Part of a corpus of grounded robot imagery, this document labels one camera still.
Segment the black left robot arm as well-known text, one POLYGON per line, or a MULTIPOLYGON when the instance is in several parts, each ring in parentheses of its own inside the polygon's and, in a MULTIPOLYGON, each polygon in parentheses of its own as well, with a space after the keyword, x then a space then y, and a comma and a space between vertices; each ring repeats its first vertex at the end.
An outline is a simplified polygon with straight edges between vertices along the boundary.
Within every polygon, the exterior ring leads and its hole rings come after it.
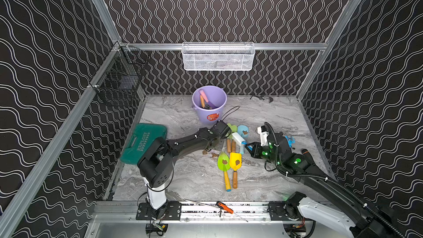
POLYGON ((137 163, 147 186, 148 202, 152 209, 161 209, 166 203, 165 185, 173 179, 176 162, 186 155, 215 147, 220 140, 231 134, 230 127, 218 121, 211 128, 200 128, 196 133, 166 140, 156 138, 137 163))

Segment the purple front trowel pink handle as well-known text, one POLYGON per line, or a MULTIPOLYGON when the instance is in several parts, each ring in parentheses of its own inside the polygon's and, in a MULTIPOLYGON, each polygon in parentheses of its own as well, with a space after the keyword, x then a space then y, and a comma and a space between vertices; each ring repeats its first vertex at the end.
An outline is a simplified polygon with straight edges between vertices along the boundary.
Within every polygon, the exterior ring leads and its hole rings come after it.
POLYGON ((206 96, 206 94, 205 94, 205 92, 204 92, 203 89, 200 89, 199 90, 199 93, 200 93, 200 95, 203 97, 203 99, 205 101, 205 104, 206 104, 206 108, 205 109, 211 110, 211 109, 215 109, 216 108, 216 106, 209 101, 209 99, 207 98, 207 96, 206 96))

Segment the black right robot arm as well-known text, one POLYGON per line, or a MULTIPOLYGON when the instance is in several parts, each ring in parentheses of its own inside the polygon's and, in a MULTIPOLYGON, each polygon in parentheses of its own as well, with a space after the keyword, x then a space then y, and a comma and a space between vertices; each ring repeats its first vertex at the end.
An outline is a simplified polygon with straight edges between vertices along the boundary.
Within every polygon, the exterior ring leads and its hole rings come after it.
POLYGON ((319 222, 349 238, 402 238, 394 210, 359 197, 332 179, 315 163, 308 150, 294 153, 283 133, 269 123, 258 128, 260 142, 248 143, 251 156, 272 163, 276 171, 313 189, 333 208, 318 204, 304 194, 294 193, 285 201, 287 217, 319 222))

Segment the lime front trowel wooden handle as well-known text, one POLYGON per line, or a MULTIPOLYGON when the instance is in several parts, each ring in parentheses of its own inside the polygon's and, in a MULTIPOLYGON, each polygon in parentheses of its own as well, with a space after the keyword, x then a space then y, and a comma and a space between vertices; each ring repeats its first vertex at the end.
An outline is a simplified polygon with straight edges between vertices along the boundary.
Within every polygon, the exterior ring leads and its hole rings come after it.
POLYGON ((206 104, 205 101, 203 99, 203 97, 200 95, 200 104, 201 104, 201 108, 205 109, 206 108, 206 104))

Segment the white blue brush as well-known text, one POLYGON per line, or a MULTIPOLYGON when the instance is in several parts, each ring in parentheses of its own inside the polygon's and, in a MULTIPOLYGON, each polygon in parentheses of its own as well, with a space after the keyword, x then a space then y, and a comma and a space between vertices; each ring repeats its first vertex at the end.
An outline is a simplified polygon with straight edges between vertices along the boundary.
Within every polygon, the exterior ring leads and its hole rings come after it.
POLYGON ((236 140, 236 144, 242 148, 244 147, 244 145, 247 144, 247 142, 245 141, 245 139, 238 133, 234 134, 235 140, 236 140))

